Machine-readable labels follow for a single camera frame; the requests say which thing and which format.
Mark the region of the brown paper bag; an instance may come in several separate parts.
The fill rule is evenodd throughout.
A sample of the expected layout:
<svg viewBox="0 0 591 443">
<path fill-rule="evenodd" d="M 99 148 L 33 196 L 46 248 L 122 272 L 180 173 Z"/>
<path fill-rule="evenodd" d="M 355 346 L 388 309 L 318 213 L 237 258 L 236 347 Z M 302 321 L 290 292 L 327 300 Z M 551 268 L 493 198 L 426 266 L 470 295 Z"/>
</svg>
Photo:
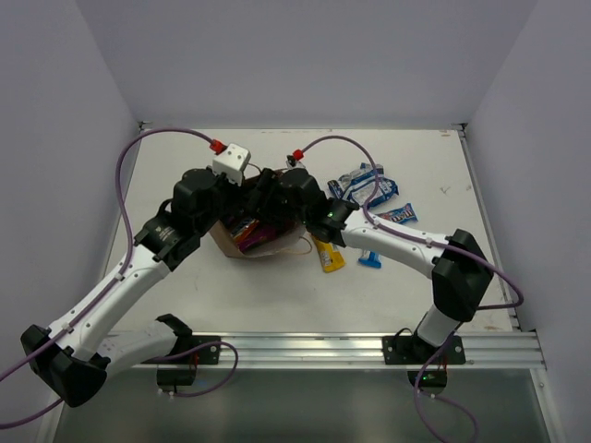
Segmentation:
<svg viewBox="0 0 591 443">
<path fill-rule="evenodd" d="M 283 172 L 281 169 L 274 171 L 278 174 Z M 281 254 L 296 254 L 297 252 L 295 250 L 295 246 L 300 240 L 304 238 L 305 234 L 303 225 L 296 221 L 287 221 L 281 224 L 271 224 L 261 221 L 258 218 L 258 215 L 248 215 L 244 209 L 246 181 L 247 180 L 244 181 L 243 186 L 241 187 L 244 194 L 240 199 L 239 212 L 234 217 L 219 220 L 209 230 L 209 234 L 213 242 L 218 246 L 222 253 L 229 258 L 254 259 Z M 275 227 L 277 229 L 277 234 L 276 237 L 270 242 L 251 249 L 250 251 L 246 252 L 246 254 L 242 254 L 239 251 L 236 242 L 230 235 L 230 230 L 235 227 L 238 222 L 246 217 L 252 217 L 259 220 L 259 225 L 270 225 Z"/>
</svg>

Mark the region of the yellow snack packet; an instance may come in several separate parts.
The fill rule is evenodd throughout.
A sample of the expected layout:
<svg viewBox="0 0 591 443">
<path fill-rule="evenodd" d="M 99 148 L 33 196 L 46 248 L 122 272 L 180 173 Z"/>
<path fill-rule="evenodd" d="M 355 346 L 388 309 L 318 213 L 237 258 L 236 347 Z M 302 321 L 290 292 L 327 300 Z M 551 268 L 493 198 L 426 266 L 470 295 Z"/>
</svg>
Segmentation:
<svg viewBox="0 0 591 443">
<path fill-rule="evenodd" d="M 345 266 L 344 258 L 336 245 L 322 242 L 316 236 L 311 239 L 317 249 L 322 270 L 325 273 L 335 272 Z"/>
</svg>

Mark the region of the blue white snack bag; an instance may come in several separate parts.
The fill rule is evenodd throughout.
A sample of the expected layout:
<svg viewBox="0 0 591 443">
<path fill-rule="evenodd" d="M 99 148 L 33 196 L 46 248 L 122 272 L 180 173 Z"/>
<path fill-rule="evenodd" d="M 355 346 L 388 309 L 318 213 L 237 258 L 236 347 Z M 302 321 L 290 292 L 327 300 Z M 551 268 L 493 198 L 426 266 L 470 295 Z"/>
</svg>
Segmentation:
<svg viewBox="0 0 591 443">
<path fill-rule="evenodd" d="M 399 195 L 398 185 L 385 175 L 383 165 L 377 163 L 376 167 L 375 172 L 370 163 L 361 162 L 352 172 L 328 181 L 328 189 L 335 198 L 375 208 Z"/>
</svg>

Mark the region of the light blue snack bar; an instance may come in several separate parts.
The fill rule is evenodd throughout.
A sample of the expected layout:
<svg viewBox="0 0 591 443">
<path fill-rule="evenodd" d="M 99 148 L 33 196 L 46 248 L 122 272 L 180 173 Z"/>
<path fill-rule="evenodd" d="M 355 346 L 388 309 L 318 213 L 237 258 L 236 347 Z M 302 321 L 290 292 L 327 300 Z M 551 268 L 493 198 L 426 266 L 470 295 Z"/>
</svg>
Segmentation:
<svg viewBox="0 0 591 443">
<path fill-rule="evenodd" d="M 374 251 L 370 250 L 363 250 L 361 256 L 357 260 L 357 262 L 364 267 L 372 268 L 372 269 L 380 269 L 382 267 L 382 263 L 380 261 L 380 255 Z"/>
</svg>

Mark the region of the blue candy packet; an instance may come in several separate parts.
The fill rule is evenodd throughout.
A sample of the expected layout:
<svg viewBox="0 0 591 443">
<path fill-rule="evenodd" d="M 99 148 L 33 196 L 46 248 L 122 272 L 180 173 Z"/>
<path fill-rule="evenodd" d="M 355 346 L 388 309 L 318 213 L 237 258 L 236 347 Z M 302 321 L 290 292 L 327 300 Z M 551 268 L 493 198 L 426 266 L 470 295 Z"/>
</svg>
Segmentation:
<svg viewBox="0 0 591 443">
<path fill-rule="evenodd" d="M 411 203 L 406 203 L 401 208 L 379 213 L 378 216 L 383 220 L 398 224 L 418 221 L 418 217 Z"/>
</svg>

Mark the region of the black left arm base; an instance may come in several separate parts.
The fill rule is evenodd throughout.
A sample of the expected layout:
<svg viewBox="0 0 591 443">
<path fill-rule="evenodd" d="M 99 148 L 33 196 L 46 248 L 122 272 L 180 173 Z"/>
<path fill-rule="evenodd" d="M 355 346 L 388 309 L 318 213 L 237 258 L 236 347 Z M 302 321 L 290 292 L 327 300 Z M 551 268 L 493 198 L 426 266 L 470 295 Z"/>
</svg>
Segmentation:
<svg viewBox="0 0 591 443">
<path fill-rule="evenodd" d="M 157 365 L 156 382 L 159 388 L 178 391 L 180 388 L 190 387 L 197 378 L 201 365 L 217 365 L 220 356 L 220 347 L 216 344 L 220 336 L 191 335 L 177 340 L 175 347 L 169 356 L 178 355 L 200 346 L 200 349 L 192 354 L 163 360 L 162 357 L 151 359 L 145 365 Z"/>
</svg>

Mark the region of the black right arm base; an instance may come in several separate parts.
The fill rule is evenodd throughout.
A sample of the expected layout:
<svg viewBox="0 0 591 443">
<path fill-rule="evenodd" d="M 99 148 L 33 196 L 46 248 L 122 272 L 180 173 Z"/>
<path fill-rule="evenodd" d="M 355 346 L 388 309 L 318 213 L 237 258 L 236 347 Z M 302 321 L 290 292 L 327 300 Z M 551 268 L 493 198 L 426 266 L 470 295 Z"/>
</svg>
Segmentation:
<svg viewBox="0 0 591 443">
<path fill-rule="evenodd" d="M 447 387 L 448 369 L 452 365 L 464 365 L 466 357 L 462 339 L 454 335 L 452 341 L 439 356 L 432 361 L 423 375 L 420 368 L 436 352 L 436 348 L 421 341 L 409 328 L 402 328 L 393 335 L 381 337 L 381 350 L 385 365 L 416 365 L 417 370 L 406 372 L 409 383 L 428 393 L 440 394 Z"/>
</svg>

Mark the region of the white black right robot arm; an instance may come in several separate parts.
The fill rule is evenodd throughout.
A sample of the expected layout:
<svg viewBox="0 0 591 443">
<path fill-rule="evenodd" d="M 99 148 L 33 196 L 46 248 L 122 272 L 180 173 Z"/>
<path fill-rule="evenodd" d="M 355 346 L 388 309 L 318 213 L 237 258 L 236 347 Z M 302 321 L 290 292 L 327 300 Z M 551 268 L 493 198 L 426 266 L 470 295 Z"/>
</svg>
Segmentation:
<svg viewBox="0 0 591 443">
<path fill-rule="evenodd" d="M 433 304 L 411 340 L 416 359 L 432 362 L 462 324 L 470 322 L 493 273 L 475 237 L 421 232 L 372 215 L 355 203 L 329 198 L 304 169 L 270 169 L 245 182 L 245 210 L 279 224 L 292 220 L 324 243 L 376 252 L 430 279 Z"/>
</svg>

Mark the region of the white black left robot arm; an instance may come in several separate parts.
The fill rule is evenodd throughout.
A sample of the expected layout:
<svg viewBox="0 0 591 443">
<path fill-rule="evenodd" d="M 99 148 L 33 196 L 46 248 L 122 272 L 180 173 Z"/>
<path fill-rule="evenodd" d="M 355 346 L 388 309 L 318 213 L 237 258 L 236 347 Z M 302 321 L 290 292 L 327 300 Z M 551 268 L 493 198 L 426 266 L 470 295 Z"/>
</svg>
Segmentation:
<svg viewBox="0 0 591 443">
<path fill-rule="evenodd" d="M 108 377 L 133 365 L 194 363 L 192 331 L 170 314 L 142 331 L 116 339 L 108 335 L 142 295 L 199 248 L 218 220 L 236 209 L 243 182 L 241 171 L 185 172 L 172 198 L 128 241 L 116 268 L 50 326 L 31 325 L 22 333 L 30 368 L 68 406 L 84 404 Z"/>
</svg>

